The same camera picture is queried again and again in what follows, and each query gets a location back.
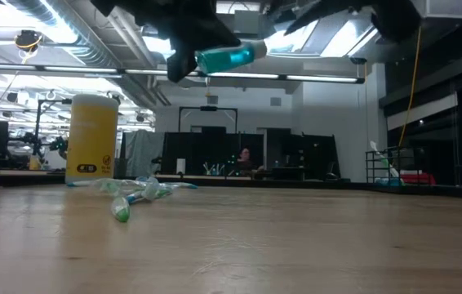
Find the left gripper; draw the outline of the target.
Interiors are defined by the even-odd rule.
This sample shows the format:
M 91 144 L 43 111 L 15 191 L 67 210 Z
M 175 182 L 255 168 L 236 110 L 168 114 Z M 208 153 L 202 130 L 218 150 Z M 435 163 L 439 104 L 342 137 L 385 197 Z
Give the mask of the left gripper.
M 195 51 L 238 47 L 241 41 L 216 16 L 210 0 L 92 0 L 104 16 L 116 8 L 131 14 L 138 26 L 151 25 L 175 51 L 167 58 L 167 78 L 179 82 L 197 68 Z

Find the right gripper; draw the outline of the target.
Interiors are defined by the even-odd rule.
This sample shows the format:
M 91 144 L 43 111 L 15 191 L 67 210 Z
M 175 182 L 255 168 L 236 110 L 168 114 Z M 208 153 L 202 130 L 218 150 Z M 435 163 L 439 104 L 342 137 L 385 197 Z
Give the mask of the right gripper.
M 371 22 L 386 40 L 402 42 L 420 27 L 421 15 L 410 0 L 319 0 L 291 23 L 285 35 L 341 11 L 360 12 L 369 6 Z

